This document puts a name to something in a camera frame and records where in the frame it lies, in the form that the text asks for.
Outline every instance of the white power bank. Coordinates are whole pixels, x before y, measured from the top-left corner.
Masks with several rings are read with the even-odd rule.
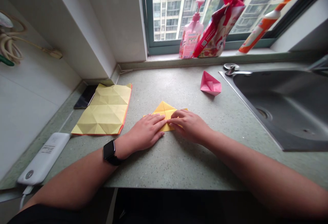
[[[68,133],[54,133],[42,146],[17,182],[25,185],[41,183],[54,165],[58,156],[64,149],[71,135]]]

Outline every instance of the folded paper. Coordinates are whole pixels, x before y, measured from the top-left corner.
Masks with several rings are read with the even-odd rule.
[[[165,119],[171,119],[171,115],[176,111],[177,109],[172,107],[171,105],[168,105],[166,102],[161,102],[159,106],[155,109],[153,114],[160,114],[160,115],[165,115]],[[169,126],[167,123],[160,129],[162,132],[167,132],[174,130],[173,127]]]
[[[221,93],[221,89],[221,83],[208,72],[204,71],[201,82],[201,91],[217,96]]]
[[[99,84],[90,105],[81,115],[72,134],[120,134],[125,123],[131,89],[131,83],[110,87]]]

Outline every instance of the hand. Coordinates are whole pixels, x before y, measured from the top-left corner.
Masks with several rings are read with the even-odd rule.
[[[167,123],[183,137],[198,144],[202,144],[206,137],[213,132],[202,118],[185,109],[175,111]]]
[[[132,153],[153,146],[164,135],[160,130],[166,123],[164,115],[148,114],[138,121],[130,131],[115,140],[116,156],[125,159]]]

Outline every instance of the countertop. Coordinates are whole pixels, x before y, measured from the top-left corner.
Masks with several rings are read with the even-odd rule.
[[[297,62],[241,65],[241,70],[300,67]],[[222,83],[216,97],[200,91],[203,71]],[[143,115],[152,113],[161,101],[188,108],[200,115],[214,130],[255,149],[328,189],[328,152],[283,152],[243,101],[218,73],[222,66],[197,66],[134,70],[121,74],[117,84],[133,84],[122,134]],[[0,189],[16,186],[16,180],[53,132],[70,133],[83,110],[73,105],[84,90],[81,84],[45,126],[28,150],[0,182]],[[104,146],[112,136],[73,136],[46,177],[53,176],[88,153]],[[120,166],[105,187],[245,190],[241,181],[210,151],[185,141],[175,131],[165,135],[150,149],[133,154]]]

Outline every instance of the sleeve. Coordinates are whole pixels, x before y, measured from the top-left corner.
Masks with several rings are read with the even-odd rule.
[[[33,205],[15,215],[8,224],[76,224],[81,223],[80,213],[41,204]]]

